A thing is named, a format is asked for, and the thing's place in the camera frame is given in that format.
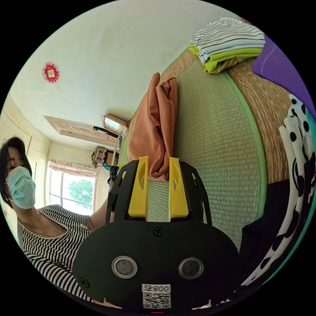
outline screw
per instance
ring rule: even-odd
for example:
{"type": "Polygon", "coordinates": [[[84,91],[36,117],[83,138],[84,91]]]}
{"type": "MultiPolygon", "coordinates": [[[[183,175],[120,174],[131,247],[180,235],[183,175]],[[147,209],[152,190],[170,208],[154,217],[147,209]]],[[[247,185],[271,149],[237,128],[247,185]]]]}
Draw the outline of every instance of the screw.
{"type": "Polygon", "coordinates": [[[156,237],[161,237],[164,234],[164,230],[162,227],[156,227],[154,228],[153,233],[156,237]]]}
{"type": "Polygon", "coordinates": [[[79,281],[83,287],[89,287],[89,282],[86,279],[81,278],[79,281]]]}

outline qr code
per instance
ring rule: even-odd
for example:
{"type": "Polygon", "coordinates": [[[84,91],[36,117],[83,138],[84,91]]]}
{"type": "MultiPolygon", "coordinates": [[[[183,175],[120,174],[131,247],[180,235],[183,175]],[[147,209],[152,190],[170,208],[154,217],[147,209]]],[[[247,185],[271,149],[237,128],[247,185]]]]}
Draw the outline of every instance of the qr code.
{"type": "Polygon", "coordinates": [[[171,308],[171,293],[143,293],[143,308],[171,308]]]}

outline orange cloth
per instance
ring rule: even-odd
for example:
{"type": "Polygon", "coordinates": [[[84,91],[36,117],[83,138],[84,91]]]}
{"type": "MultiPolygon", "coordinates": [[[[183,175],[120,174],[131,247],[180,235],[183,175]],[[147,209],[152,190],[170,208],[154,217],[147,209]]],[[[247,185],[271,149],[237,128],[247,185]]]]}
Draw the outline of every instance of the orange cloth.
{"type": "Polygon", "coordinates": [[[169,181],[169,157],[173,156],[174,129],[178,109],[178,87],[174,77],[159,84],[153,75],[139,105],[127,145],[128,162],[148,158],[148,178],[169,181]]]}

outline woman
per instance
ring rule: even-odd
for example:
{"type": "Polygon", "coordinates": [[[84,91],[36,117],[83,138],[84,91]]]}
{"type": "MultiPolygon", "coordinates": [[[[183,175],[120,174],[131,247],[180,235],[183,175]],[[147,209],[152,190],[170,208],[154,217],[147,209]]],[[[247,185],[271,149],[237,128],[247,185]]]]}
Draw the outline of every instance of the woman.
{"type": "MultiPolygon", "coordinates": [[[[104,225],[107,199],[91,216],[70,212],[60,205],[36,209],[32,169],[24,142],[18,137],[2,145],[0,166],[1,197],[16,213],[17,236],[24,254],[50,282],[93,302],[76,282],[71,269],[81,243],[104,225]]],[[[105,301],[95,303],[115,307],[105,301]]]]}

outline window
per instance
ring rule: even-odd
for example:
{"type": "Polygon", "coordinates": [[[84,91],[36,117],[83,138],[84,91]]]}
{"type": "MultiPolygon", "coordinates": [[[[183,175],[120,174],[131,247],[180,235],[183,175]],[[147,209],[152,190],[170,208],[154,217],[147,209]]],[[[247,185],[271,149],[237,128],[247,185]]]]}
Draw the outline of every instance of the window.
{"type": "Polygon", "coordinates": [[[82,215],[91,215],[94,210],[94,178],[71,175],[50,170],[48,185],[49,204],[82,215]]]}

